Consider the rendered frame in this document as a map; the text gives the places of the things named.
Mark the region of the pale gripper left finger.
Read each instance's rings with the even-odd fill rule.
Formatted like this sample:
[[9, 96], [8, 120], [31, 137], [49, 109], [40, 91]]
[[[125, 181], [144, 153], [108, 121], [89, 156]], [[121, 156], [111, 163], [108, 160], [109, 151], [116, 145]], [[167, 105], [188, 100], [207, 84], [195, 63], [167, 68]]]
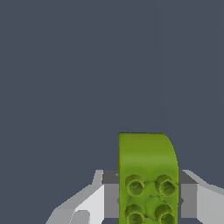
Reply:
[[46, 224], [102, 224], [119, 218], [118, 171], [96, 170], [91, 185], [56, 207]]

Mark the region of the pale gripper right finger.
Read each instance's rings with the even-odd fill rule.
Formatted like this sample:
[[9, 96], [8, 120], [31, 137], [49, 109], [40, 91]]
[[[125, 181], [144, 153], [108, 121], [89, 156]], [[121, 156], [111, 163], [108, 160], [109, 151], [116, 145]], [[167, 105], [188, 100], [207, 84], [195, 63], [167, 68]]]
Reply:
[[202, 224], [224, 224], [224, 189], [190, 170], [178, 172], [178, 214]]

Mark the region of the green studded toy brick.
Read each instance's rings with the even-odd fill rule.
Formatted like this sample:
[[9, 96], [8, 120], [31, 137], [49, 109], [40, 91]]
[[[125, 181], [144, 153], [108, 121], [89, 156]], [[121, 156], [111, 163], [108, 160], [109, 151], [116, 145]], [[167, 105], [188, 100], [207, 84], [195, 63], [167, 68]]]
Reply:
[[163, 133], [118, 134], [117, 224], [178, 224], [179, 167]]

